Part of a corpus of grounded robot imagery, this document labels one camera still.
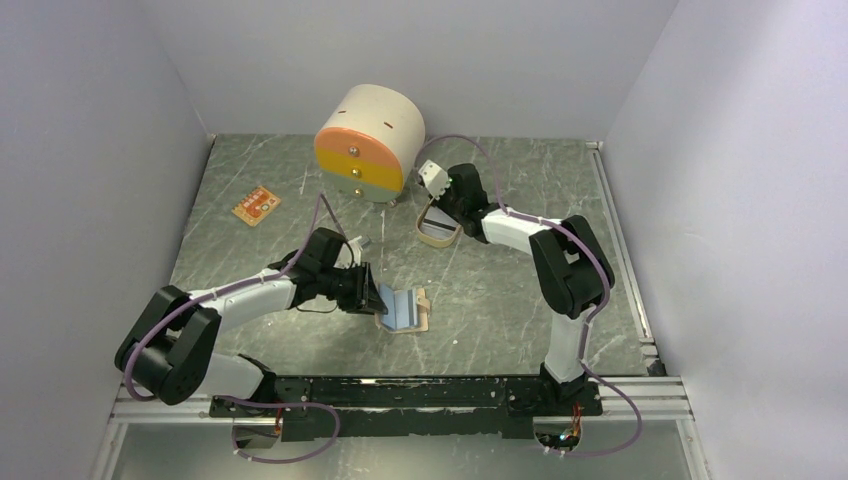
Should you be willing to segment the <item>stack of cards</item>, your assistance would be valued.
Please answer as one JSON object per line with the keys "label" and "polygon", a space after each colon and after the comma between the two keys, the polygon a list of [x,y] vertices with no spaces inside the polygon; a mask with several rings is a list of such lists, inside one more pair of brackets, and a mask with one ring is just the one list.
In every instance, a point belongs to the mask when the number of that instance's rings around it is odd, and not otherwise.
{"label": "stack of cards", "polygon": [[459,224],[449,215],[430,206],[424,213],[419,229],[425,236],[446,240],[456,233],[458,227]]}

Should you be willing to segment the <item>beige leather card holder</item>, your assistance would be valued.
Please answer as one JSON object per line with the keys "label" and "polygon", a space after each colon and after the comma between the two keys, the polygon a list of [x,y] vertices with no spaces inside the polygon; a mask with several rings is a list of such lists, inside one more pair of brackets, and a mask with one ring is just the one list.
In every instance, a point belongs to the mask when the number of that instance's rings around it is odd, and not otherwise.
{"label": "beige leather card holder", "polygon": [[423,287],[393,290],[378,286],[380,299],[388,312],[375,315],[375,325],[391,334],[420,333],[429,330],[431,301]]}

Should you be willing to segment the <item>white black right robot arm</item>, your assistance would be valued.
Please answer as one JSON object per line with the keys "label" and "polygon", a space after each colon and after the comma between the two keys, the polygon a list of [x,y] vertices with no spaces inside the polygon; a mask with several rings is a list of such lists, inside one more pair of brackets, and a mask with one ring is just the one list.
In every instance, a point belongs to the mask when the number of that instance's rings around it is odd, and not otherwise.
{"label": "white black right robot arm", "polygon": [[432,203],[484,244],[501,245],[531,256],[543,299],[552,311],[551,337],[540,373],[542,406],[562,414],[584,388],[589,324],[609,300],[612,271],[588,219],[575,214],[551,219],[492,202],[470,163],[447,170],[427,161],[420,184]]}

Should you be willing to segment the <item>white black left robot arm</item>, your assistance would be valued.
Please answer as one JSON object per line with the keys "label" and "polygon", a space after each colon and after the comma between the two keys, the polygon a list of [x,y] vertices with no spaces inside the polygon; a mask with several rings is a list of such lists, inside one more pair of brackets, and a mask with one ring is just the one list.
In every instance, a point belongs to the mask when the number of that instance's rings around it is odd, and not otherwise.
{"label": "white black left robot arm", "polygon": [[277,400],[276,375],[245,355],[215,351],[218,335],[324,297],[357,315],[386,314],[368,263],[344,235],[314,230],[301,249],[257,274],[217,288],[157,290],[117,349],[114,363],[140,401],[179,404],[193,394],[235,397],[261,416]]}

